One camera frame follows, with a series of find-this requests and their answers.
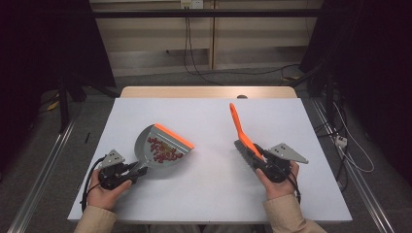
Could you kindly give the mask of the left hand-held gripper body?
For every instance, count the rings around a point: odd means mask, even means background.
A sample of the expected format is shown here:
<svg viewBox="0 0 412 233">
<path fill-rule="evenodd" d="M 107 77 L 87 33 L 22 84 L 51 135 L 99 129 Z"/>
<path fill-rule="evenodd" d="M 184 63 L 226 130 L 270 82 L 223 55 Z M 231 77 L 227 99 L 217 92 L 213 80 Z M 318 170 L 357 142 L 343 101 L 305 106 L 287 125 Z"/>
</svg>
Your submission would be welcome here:
<svg viewBox="0 0 412 233">
<path fill-rule="evenodd" d="M 105 155 L 99 168 L 98 180 L 104 189 L 113 190 L 126 180 L 129 165 L 116 150 L 111 150 Z"/>
</svg>

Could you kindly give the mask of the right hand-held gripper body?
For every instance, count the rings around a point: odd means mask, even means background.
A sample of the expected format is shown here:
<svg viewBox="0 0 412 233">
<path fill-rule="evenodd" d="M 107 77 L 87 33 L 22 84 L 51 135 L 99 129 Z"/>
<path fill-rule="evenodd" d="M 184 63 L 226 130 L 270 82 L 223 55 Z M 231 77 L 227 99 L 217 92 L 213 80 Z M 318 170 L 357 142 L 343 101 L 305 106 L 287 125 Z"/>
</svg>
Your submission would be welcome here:
<svg viewBox="0 0 412 233">
<path fill-rule="evenodd" d="M 291 172 L 290 162 L 308 164 L 309 160 L 285 143 L 265 150 L 265 165 L 262 167 L 266 177 L 274 183 L 282 183 Z"/>
</svg>

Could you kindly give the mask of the grey dustpan with orange edge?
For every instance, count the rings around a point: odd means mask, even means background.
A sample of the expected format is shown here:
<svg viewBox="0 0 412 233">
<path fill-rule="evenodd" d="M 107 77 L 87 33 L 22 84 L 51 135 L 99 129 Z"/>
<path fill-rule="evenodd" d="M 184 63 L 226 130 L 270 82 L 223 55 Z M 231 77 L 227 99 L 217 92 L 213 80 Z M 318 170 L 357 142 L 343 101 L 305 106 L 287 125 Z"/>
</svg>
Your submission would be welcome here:
<svg viewBox="0 0 412 233">
<path fill-rule="evenodd" d="M 181 152 L 184 156 L 175 161 L 164 161 L 163 163 L 155 162 L 154 156 L 150 152 L 150 144 L 147 142 L 149 137 L 158 138 L 160 141 L 167 143 L 169 146 Z M 179 163 L 193 149 L 193 143 L 184 139 L 182 136 L 178 135 L 167 127 L 159 123 L 149 125 L 140 133 L 135 142 L 134 153 L 139 162 L 139 164 L 136 166 L 136 170 L 145 167 L 157 169 L 175 165 Z"/>
</svg>

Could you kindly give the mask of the orange hand brush grey bristles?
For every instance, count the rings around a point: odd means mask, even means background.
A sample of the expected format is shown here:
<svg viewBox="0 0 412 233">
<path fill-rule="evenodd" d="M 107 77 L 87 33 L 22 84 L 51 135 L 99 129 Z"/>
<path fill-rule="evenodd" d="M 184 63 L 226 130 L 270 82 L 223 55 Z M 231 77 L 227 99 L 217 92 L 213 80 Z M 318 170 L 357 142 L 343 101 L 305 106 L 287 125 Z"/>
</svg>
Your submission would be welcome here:
<svg viewBox="0 0 412 233">
<path fill-rule="evenodd" d="M 229 104 L 230 113 L 232 116 L 232 120 L 234 122 L 238 139 L 234 142 L 234 146 L 240 152 L 244 160 L 248 163 L 248 165 L 253 169 L 252 163 L 260 163 L 261 167 L 265 165 L 265 160 L 260 160 L 257 155 L 258 151 L 255 148 L 253 142 L 248 138 L 248 136 L 244 133 L 239 116 L 237 114 L 237 110 L 233 103 Z"/>
</svg>

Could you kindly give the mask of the red beans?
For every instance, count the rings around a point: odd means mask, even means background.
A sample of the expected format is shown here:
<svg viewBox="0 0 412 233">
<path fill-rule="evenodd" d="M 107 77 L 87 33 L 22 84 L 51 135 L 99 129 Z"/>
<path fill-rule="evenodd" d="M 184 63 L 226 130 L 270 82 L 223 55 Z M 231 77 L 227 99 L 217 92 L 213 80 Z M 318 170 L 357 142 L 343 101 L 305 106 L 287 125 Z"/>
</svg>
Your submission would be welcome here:
<svg viewBox="0 0 412 233">
<path fill-rule="evenodd" d="M 154 156 L 154 161 L 163 163 L 164 161 L 175 161 L 184 155 L 167 143 L 160 141 L 158 138 L 149 137 L 147 142 L 150 144 L 150 152 Z"/>
</svg>

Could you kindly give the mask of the person's right hand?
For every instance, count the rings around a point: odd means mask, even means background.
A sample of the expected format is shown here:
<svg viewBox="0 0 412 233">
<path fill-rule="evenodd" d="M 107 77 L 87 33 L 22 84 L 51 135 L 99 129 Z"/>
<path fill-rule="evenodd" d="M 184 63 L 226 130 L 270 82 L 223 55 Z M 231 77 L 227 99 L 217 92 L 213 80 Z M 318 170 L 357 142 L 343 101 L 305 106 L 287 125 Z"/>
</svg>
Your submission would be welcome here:
<svg viewBox="0 0 412 233">
<path fill-rule="evenodd" d="M 257 177 L 265 188 L 266 197 L 268 200 L 280 198 L 282 196 L 295 193 L 294 185 L 297 184 L 296 179 L 299 171 L 299 166 L 296 162 L 291 161 L 290 167 L 290 179 L 292 181 L 290 182 L 289 180 L 285 180 L 282 183 L 273 183 L 264 175 L 264 173 L 260 169 L 256 170 Z"/>
</svg>

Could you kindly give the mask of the person's left hand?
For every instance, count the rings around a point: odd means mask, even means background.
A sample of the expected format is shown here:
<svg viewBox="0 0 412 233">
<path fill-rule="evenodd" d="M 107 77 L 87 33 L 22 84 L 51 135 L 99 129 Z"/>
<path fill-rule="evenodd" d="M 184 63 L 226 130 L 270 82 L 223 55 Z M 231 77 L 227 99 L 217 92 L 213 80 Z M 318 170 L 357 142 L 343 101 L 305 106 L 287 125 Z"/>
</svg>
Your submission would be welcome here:
<svg viewBox="0 0 412 233">
<path fill-rule="evenodd" d="M 91 175 L 91 180 L 87 193 L 87 203 L 90 206 L 111 211 L 120 196 L 125 193 L 131 186 L 132 181 L 127 180 L 113 190 L 104 189 L 98 180 L 99 171 L 94 170 Z"/>
</svg>

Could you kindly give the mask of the white table board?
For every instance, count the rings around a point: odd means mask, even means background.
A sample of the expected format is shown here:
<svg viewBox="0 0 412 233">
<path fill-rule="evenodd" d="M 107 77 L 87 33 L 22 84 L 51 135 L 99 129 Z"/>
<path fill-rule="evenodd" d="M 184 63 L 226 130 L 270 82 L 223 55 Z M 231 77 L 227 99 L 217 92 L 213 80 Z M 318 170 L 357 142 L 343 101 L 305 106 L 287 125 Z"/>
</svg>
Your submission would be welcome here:
<svg viewBox="0 0 412 233">
<path fill-rule="evenodd" d="M 118 201 L 127 223 L 265 223 L 265 190 L 234 146 L 229 108 L 236 107 L 247 136 L 264 149 L 285 143 L 307 158 L 298 174 L 300 207 L 317 222 L 352 216 L 332 175 L 312 124 L 298 98 L 185 99 L 119 98 L 95 151 L 117 150 L 134 161 L 144 128 L 160 123 L 194 149 L 170 167 L 152 169 Z"/>
</svg>

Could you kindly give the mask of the black metal stand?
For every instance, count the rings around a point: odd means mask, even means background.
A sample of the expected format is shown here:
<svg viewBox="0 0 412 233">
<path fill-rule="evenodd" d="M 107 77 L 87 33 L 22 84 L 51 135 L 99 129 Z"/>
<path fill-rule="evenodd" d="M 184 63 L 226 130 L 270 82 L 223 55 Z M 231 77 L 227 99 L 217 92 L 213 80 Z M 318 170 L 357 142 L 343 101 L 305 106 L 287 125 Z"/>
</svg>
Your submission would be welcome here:
<svg viewBox="0 0 412 233">
<path fill-rule="evenodd" d="M 86 100 L 86 93 L 83 90 L 84 86 L 91 86 L 95 90 L 107 95 L 111 98 L 118 98 L 120 94 L 116 91 L 110 90 L 102 84 L 89 80 L 77 74 L 61 75 L 58 78 L 58 100 L 60 105 L 60 130 L 64 132 L 69 125 L 70 115 L 68 107 L 68 97 L 70 94 L 74 102 L 84 102 Z"/>
</svg>

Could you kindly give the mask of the wooden table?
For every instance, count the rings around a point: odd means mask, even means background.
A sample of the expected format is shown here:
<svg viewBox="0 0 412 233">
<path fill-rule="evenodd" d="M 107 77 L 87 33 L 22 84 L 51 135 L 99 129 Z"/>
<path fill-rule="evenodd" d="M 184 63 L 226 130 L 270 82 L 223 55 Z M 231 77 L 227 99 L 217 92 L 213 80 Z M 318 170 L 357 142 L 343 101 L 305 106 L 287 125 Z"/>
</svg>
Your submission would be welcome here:
<svg viewBox="0 0 412 233">
<path fill-rule="evenodd" d="M 289 86 L 127 86 L 121 98 L 296 98 Z"/>
</svg>

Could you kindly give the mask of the black curtain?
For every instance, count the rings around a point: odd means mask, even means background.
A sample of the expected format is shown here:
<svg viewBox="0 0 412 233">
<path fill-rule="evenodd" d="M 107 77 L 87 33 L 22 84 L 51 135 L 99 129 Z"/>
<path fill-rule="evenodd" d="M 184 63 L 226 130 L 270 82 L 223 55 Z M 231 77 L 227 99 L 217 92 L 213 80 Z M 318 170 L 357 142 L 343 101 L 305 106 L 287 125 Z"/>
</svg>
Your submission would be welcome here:
<svg viewBox="0 0 412 233">
<path fill-rule="evenodd" d="M 0 0 L 0 174 L 60 79 L 78 101 L 83 85 L 116 85 L 91 12 L 90 0 Z"/>
<path fill-rule="evenodd" d="M 308 72 L 335 39 L 336 81 L 365 131 L 412 185 L 412 0 L 323 0 L 300 69 Z"/>
</svg>

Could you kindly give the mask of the black horizontal bar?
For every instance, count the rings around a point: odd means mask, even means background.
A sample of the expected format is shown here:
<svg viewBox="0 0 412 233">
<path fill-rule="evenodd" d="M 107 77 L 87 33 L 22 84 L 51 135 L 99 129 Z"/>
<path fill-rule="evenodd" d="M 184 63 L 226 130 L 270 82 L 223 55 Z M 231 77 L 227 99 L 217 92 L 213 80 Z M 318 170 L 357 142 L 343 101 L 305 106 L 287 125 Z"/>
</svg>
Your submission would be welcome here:
<svg viewBox="0 0 412 233">
<path fill-rule="evenodd" d="M 147 11 L 94 11 L 99 18 L 129 17 L 320 17 L 326 11 L 319 9 L 282 10 L 147 10 Z"/>
</svg>

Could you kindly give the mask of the metal floor rail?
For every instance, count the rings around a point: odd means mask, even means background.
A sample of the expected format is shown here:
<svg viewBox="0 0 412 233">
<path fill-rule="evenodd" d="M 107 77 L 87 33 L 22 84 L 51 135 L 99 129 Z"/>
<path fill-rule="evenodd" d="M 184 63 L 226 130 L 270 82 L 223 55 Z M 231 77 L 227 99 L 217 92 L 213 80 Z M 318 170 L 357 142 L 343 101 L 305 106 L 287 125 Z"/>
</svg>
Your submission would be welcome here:
<svg viewBox="0 0 412 233">
<path fill-rule="evenodd" d="M 42 167 L 42 170 L 40 171 L 40 174 L 37 176 L 35 183 L 32 185 L 22 205 L 18 209 L 17 215 L 15 216 L 7 233 L 25 233 L 26 228 L 40 202 L 40 199 L 43 196 L 57 161 L 62 154 L 68 139 L 70 138 L 74 125 L 75 121 L 71 120 L 58 134 L 58 137 L 45 164 Z"/>
<path fill-rule="evenodd" d="M 340 146 L 335 144 L 335 139 L 333 137 L 330 137 L 330 139 L 348 172 L 348 176 L 351 178 L 353 185 L 357 189 L 362 202 L 377 226 L 378 231 L 380 233 L 395 233 L 385 211 L 364 179 L 362 170 L 355 166 L 355 162 L 348 152 L 345 152 Z"/>
</svg>

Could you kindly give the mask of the white wall socket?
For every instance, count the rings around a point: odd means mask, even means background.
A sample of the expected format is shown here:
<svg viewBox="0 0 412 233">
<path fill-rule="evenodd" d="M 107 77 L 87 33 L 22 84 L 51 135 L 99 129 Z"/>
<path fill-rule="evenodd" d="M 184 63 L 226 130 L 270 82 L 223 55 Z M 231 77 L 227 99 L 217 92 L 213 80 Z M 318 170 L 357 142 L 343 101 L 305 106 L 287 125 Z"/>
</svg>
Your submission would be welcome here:
<svg viewBox="0 0 412 233">
<path fill-rule="evenodd" d="M 182 9 L 200 10 L 204 8 L 203 0 L 181 0 Z"/>
</svg>

